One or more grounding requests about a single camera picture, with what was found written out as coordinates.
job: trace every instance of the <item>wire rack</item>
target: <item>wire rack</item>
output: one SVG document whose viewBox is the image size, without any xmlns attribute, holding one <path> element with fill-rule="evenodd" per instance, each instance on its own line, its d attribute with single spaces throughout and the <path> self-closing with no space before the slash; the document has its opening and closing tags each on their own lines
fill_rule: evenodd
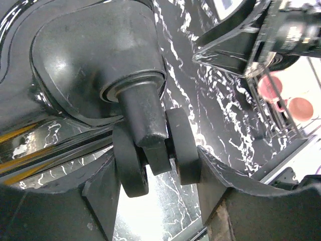
<svg viewBox="0 0 321 241">
<path fill-rule="evenodd" d="M 308 58 L 308 61 L 321 91 L 321 82 L 317 75 L 316 69 L 310 58 Z M 286 101 L 281 97 L 281 93 L 278 91 L 277 85 L 273 81 L 269 69 L 263 64 L 259 65 L 262 69 L 264 69 L 262 74 L 265 74 L 268 77 L 268 80 L 279 99 L 278 103 L 284 109 L 284 112 L 280 113 L 278 110 L 276 110 L 274 105 L 268 103 L 259 95 L 257 91 L 259 76 L 247 79 L 251 94 L 257 104 L 258 114 L 265 123 L 267 135 L 270 138 L 278 137 L 292 139 L 297 137 L 300 139 L 307 139 L 311 135 L 315 134 L 316 131 L 321 127 L 321 117 L 318 115 L 305 123 L 296 123 L 286 106 Z"/>
</svg>

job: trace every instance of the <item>red cup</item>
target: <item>red cup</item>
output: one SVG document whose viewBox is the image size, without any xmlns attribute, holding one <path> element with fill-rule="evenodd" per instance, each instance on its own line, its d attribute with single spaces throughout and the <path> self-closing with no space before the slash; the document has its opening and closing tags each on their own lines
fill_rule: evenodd
<svg viewBox="0 0 321 241">
<path fill-rule="evenodd" d="M 273 74 L 271 74 L 270 76 L 273 79 L 273 82 L 275 83 L 276 89 L 278 90 L 278 92 L 282 93 L 283 84 L 281 80 L 278 77 L 274 76 Z M 267 75 L 264 75 L 260 79 L 257 90 L 259 95 L 270 104 L 277 103 L 280 100 Z"/>
<path fill-rule="evenodd" d="M 294 97 L 289 100 L 287 108 L 292 117 L 298 122 L 307 122 L 313 118 L 314 108 L 312 103 L 302 97 Z"/>
</svg>

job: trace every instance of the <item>black and white marble floor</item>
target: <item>black and white marble floor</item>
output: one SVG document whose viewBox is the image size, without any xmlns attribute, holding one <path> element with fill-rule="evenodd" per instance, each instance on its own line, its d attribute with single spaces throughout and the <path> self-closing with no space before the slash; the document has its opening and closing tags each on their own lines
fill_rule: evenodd
<svg viewBox="0 0 321 241">
<path fill-rule="evenodd" d="M 205 0 L 156 0 L 154 5 L 159 44 L 169 71 L 164 107 L 183 107 L 197 145 L 250 176 L 286 148 L 289 140 L 264 138 L 265 124 L 242 80 L 192 62 L 194 41 L 218 22 Z M 56 120 L 25 136 L 6 156 L 21 157 L 86 130 L 71 121 Z M 98 156 L 75 160 L 17 186 L 40 187 Z M 129 199 L 121 191 L 114 241 L 170 241 L 200 217 L 195 186 L 180 186 L 175 171 L 154 177 L 148 170 L 148 176 L 149 195 Z"/>
</svg>

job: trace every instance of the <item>black wheel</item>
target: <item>black wheel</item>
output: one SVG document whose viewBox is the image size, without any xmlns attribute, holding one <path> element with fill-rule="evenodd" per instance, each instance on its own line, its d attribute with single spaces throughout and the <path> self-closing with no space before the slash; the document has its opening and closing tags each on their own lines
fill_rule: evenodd
<svg viewBox="0 0 321 241">
<path fill-rule="evenodd" d="M 299 58 L 300 56 L 296 55 L 285 55 L 277 53 L 269 66 L 269 70 L 272 72 L 286 69 L 295 64 L 299 60 Z"/>
<path fill-rule="evenodd" d="M 201 164 L 189 119 L 182 108 L 167 110 L 166 118 L 181 185 L 198 183 Z"/>
<path fill-rule="evenodd" d="M 127 196 L 148 194 L 144 153 L 134 144 L 125 122 L 115 124 L 112 139 L 117 173 Z"/>
</svg>

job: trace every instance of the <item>rubber wheel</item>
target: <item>rubber wheel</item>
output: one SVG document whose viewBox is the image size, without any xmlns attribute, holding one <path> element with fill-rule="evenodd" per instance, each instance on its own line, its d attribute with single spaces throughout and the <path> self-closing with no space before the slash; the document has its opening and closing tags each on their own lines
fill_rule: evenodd
<svg viewBox="0 0 321 241">
<path fill-rule="evenodd" d="M 286 69 L 299 60 L 300 56 L 296 55 L 284 55 L 277 53 L 269 66 L 269 70 L 272 71 L 281 71 Z"/>
<path fill-rule="evenodd" d="M 167 110 L 166 118 L 181 185 L 198 183 L 201 163 L 189 119 L 182 108 Z"/>
<path fill-rule="evenodd" d="M 140 197 L 148 194 L 144 154 L 134 144 L 125 122 L 115 124 L 112 138 L 117 173 L 127 196 Z"/>
</svg>

